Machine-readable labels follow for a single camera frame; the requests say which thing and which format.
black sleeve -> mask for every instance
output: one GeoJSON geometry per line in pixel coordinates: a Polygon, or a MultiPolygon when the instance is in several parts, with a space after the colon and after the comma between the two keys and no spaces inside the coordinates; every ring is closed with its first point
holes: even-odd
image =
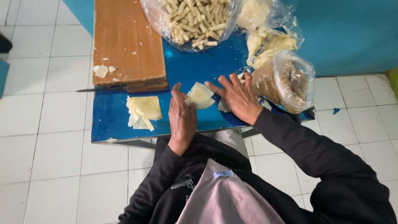
{"type": "Polygon", "coordinates": [[[148,223],[153,209],[162,194],[173,184],[181,169],[183,158],[166,146],[138,189],[130,198],[130,204],[119,216],[120,224],[148,223]]]}
{"type": "Polygon", "coordinates": [[[311,177],[320,177],[310,201],[328,221],[396,223],[388,188],[359,156],[287,117],[263,109],[253,126],[311,177]]]}

wooden board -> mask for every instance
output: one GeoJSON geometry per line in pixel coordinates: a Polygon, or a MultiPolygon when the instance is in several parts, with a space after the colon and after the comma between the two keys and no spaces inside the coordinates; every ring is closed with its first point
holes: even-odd
{"type": "Polygon", "coordinates": [[[103,78],[93,72],[95,86],[166,80],[162,37],[150,27],[139,0],[95,0],[96,65],[116,70],[103,78]]]}

right hand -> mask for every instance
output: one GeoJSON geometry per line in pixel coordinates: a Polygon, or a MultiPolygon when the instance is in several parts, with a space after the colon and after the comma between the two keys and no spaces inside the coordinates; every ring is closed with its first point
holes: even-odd
{"type": "Polygon", "coordinates": [[[246,72],[244,77],[245,83],[240,83],[236,73],[232,73],[229,75],[231,82],[228,82],[225,76],[221,75],[219,83],[225,89],[219,88],[210,82],[205,82],[205,85],[224,98],[232,113],[244,122],[254,125],[263,107],[258,103],[257,97],[252,90],[252,76],[246,72]]]}

person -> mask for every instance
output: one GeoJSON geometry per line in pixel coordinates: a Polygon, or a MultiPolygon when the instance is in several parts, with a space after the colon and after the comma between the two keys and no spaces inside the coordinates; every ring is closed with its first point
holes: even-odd
{"type": "Polygon", "coordinates": [[[233,147],[195,134],[195,105],[185,104],[178,83],[170,101],[171,137],[158,138],[154,164],[119,216],[121,224],[397,223],[388,188],[359,156],[262,108],[250,74],[245,83],[235,73],[229,77],[218,78],[224,88],[205,84],[307,175],[321,179],[310,197],[313,212],[253,174],[247,157],[233,147]]]}

left hand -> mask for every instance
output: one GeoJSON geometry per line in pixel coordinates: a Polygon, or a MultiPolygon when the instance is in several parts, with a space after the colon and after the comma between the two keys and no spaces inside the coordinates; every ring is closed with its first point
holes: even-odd
{"type": "Polygon", "coordinates": [[[178,156],[187,150],[193,135],[196,132],[196,108],[195,103],[187,105],[184,100],[188,96],[179,91],[181,83],[174,85],[170,100],[169,120],[172,136],[168,146],[178,156]]]}

